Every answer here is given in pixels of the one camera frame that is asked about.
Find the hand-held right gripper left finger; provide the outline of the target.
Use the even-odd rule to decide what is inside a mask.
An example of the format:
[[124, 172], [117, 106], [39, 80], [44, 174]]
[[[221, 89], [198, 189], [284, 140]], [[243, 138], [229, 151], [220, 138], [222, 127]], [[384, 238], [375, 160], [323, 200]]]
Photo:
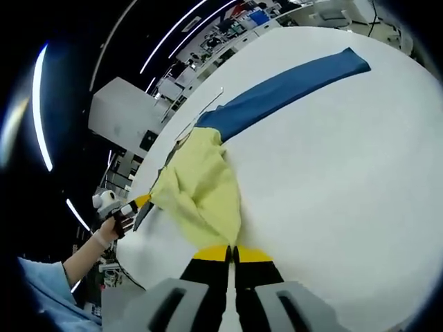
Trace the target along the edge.
[[230, 246], [198, 251], [178, 279], [128, 303], [123, 331], [218, 331], [226, 310]]

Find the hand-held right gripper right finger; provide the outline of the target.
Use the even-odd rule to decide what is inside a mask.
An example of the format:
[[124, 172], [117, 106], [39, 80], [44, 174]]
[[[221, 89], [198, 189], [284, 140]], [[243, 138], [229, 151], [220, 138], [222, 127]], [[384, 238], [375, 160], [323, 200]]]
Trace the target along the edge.
[[301, 283], [285, 281], [266, 253], [236, 246], [233, 261], [243, 331], [347, 331], [328, 303]]

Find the person's left hand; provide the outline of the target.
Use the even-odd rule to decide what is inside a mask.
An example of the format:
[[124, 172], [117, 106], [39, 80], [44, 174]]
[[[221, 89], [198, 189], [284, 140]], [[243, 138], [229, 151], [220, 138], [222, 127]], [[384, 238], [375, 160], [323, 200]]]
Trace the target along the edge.
[[114, 226], [116, 221], [113, 217], [108, 218], [106, 221], [102, 223], [100, 229], [98, 230], [99, 237], [105, 243], [111, 243], [118, 239], [118, 234], [114, 230]]

